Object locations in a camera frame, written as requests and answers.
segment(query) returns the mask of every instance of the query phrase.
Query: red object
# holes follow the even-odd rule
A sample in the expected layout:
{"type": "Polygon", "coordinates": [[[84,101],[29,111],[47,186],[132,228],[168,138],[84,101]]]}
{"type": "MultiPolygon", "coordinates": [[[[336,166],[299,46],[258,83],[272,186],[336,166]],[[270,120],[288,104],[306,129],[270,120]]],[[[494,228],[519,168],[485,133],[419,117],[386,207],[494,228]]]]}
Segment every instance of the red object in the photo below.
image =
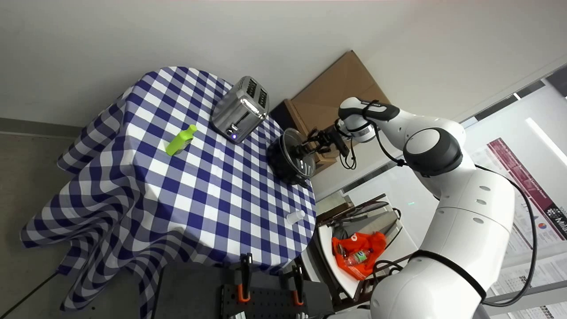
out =
{"type": "Polygon", "coordinates": [[[356,280],[364,280],[373,273],[375,258],[386,250],[386,235],[356,232],[347,239],[332,237],[331,244],[338,267],[356,280]]]}
{"type": "Polygon", "coordinates": [[[237,297],[239,303],[249,303],[249,299],[251,299],[249,292],[247,292],[247,296],[244,294],[244,285],[242,283],[237,285],[235,297],[237,297]]]}
{"type": "Polygon", "coordinates": [[[302,306],[302,299],[299,297],[299,292],[297,292],[297,290],[292,290],[292,294],[294,294],[294,303],[295,303],[295,306],[302,306]]]}

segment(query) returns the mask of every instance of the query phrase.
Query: table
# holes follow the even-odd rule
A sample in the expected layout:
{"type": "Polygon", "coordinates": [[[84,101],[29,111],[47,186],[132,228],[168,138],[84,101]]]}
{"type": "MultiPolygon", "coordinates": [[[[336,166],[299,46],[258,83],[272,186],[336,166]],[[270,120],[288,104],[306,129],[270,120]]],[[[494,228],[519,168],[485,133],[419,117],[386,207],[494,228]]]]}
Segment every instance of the table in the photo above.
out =
{"type": "Polygon", "coordinates": [[[58,273],[77,278],[61,308],[83,308],[129,269],[139,280],[139,317],[150,317],[159,271],[171,258],[221,264],[251,253],[256,267],[276,271],[306,248],[313,193],[279,184],[263,159],[278,124],[263,120],[240,145],[208,125],[228,88],[189,67],[146,72],[60,156],[56,164],[72,177],[21,239],[70,239],[58,273]],[[191,143],[168,156],[168,141],[191,124],[191,143]]]}

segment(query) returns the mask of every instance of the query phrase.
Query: green object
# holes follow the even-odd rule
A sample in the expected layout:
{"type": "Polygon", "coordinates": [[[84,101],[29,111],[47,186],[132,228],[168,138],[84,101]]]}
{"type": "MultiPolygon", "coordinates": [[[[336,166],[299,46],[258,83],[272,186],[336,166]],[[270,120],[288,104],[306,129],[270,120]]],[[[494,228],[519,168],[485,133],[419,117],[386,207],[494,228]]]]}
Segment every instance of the green object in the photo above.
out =
{"type": "Polygon", "coordinates": [[[196,125],[194,124],[191,124],[184,131],[178,131],[178,134],[173,136],[169,145],[166,145],[164,152],[168,156],[173,156],[173,154],[180,152],[187,143],[191,143],[194,133],[196,133],[196,125]]]}

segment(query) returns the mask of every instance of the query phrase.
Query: toaster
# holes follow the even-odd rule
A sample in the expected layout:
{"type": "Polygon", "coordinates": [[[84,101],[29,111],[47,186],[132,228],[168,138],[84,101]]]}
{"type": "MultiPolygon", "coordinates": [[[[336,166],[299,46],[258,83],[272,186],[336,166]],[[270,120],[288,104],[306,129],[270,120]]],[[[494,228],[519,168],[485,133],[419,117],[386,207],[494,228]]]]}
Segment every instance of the toaster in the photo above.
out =
{"type": "Polygon", "coordinates": [[[212,106],[212,127],[230,141],[240,143],[267,117],[267,102],[265,90],[244,76],[212,106]]]}

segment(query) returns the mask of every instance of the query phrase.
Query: wall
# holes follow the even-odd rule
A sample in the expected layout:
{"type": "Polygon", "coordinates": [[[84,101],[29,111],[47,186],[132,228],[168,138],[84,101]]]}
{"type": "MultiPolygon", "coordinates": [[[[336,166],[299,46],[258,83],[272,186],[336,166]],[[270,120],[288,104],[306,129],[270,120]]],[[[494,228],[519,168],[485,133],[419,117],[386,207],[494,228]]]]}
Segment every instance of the wall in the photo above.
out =
{"type": "MultiPolygon", "coordinates": [[[[377,83],[409,111],[462,120],[567,62],[565,0],[426,3],[364,47],[377,83]]],[[[375,141],[356,156],[356,170],[315,175],[317,198],[387,163],[375,141]]]]}
{"type": "Polygon", "coordinates": [[[81,125],[145,71],[184,63],[270,101],[419,12],[405,1],[1,0],[0,117],[81,125]]]}
{"type": "MultiPolygon", "coordinates": [[[[83,125],[148,69],[255,76],[272,104],[354,47],[393,102],[464,118],[567,62],[565,0],[0,1],[0,117],[83,125]]],[[[318,196],[386,159],[315,179],[318,196]]]]}

